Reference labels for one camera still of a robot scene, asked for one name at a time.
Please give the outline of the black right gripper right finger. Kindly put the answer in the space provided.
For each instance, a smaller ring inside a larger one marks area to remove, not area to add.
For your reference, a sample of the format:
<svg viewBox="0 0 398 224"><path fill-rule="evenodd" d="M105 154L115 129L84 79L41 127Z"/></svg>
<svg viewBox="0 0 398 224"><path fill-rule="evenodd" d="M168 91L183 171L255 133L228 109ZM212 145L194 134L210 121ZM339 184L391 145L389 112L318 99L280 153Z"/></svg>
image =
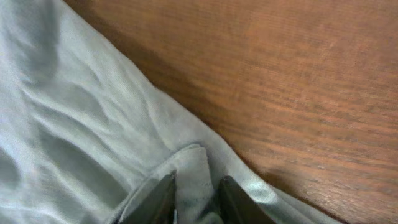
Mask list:
<svg viewBox="0 0 398 224"><path fill-rule="evenodd" d="M231 176L224 176L220 180L218 201L225 223L275 224Z"/></svg>

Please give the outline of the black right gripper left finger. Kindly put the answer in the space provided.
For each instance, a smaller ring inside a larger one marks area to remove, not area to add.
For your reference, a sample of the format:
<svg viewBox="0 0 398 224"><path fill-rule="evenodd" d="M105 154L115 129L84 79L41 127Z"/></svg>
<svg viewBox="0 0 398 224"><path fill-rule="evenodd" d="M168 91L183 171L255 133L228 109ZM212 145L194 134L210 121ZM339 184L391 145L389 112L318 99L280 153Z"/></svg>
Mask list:
<svg viewBox="0 0 398 224"><path fill-rule="evenodd" d="M120 224L172 224L175 214L176 171L165 175L142 203Z"/></svg>

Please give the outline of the light blue polo shirt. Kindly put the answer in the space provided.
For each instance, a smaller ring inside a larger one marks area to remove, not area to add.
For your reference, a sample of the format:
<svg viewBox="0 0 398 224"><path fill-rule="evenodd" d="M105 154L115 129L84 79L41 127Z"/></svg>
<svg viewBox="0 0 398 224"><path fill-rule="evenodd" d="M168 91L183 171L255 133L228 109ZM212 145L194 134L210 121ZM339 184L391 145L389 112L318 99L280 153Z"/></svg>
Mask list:
<svg viewBox="0 0 398 224"><path fill-rule="evenodd" d="M179 223L230 175L276 223L333 223L264 182L63 1L1 2L1 222L119 223L167 174Z"/></svg>

